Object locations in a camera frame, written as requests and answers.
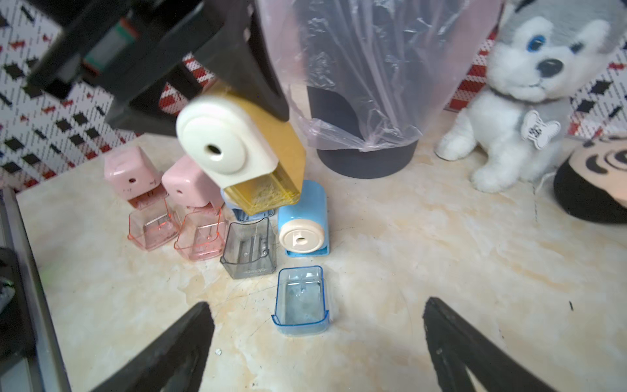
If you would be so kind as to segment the grey bin with plastic liner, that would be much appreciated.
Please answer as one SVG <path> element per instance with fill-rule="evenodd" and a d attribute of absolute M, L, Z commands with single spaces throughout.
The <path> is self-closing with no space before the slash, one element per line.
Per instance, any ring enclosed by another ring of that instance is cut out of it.
<path fill-rule="evenodd" d="M 322 163 L 376 179 L 410 163 L 496 26 L 499 1 L 259 1 L 291 122 Z"/>

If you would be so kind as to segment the translucent blue sharpener tray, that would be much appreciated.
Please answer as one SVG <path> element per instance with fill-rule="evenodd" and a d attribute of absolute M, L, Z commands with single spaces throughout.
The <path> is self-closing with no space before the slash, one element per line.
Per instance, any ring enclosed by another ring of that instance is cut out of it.
<path fill-rule="evenodd" d="M 322 266 L 284 268 L 279 271 L 274 326 L 286 336 L 325 332 L 331 316 Z"/>

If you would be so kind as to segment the translucent grey sharpener tray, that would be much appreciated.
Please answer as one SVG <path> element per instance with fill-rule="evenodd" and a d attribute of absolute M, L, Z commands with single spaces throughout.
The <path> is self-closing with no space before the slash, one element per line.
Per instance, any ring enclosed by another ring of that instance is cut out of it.
<path fill-rule="evenodd" d="M 277 267 L 277 247 L 270 219 L 231 223 L 220 264 L 232 279 L 273 274 Z"/>

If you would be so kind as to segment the translucent pink sharpener tray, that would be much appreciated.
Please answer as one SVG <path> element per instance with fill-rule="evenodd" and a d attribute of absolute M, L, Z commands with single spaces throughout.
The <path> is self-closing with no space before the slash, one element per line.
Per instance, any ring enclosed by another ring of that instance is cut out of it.
<path fill-rule="evenodd" d="M 128 217 L 127 238 L 137 248 L 150 252 L 176 238 L 181 219 L 170 199 L 164 198 L 131 212 Z"/>

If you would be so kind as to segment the pink sharpener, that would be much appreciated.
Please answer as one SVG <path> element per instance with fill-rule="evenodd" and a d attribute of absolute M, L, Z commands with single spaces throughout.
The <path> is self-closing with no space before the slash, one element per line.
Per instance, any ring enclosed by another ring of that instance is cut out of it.
<path fill-rule="evenodd" d="M 104 162 L 104 178 L 123 200 L 135 199 L 161 184 L 162 174 L 138 146 L 114 150 Z"/>
<path fill-rule="evenodd" d="M 219 209 L 224 204 L 220 187 L 189 155 L 184 155 L 165 171 L 162 184 L 172 201 L 184 207 Z"/>

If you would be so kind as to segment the yellow pencil sharpener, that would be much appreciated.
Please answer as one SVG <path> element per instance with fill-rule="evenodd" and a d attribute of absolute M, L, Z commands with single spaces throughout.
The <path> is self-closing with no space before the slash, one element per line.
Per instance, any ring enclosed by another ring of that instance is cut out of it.
<path fill-rule="evenodd" d="M 284 168 L 306 165 L 292 124 L 282 122 L 224 84 L 192 99 L 176 118 L 184 151 L 225 191 Z"/>

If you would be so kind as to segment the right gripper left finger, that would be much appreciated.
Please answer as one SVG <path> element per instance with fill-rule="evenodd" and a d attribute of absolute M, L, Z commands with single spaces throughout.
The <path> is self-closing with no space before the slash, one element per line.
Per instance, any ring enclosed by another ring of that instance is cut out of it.
<path fill-rule="evenodd" d="M 215 324 L 199 302 L 96 391 L 198 391 Z"/>

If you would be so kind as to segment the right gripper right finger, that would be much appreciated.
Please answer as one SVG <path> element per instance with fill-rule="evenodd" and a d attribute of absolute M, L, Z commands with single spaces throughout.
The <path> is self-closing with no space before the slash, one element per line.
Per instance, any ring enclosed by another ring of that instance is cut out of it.
<path fill-rule="evenodd" d="M 423 313 L 426 343 L 443 391 L 474 391 L 474 376 L 487 391 L 552 391 L 437 297 Z"/>

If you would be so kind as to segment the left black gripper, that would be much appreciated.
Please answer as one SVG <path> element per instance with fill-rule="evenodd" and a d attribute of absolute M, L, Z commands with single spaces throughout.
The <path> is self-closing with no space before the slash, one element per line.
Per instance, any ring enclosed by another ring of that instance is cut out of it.
<path fill-rule="evenodd" d="M 116 129 L 173 137 L 176 118 L 159 107 L 171 84 L 186 98 L 201 86 L 183 59 L 199 63 L 276 119 L 289 106 L 253 1 L 33 1 L 61 28 L 28 82 L 60 101 L 76 83 L 109 93 Z"/>

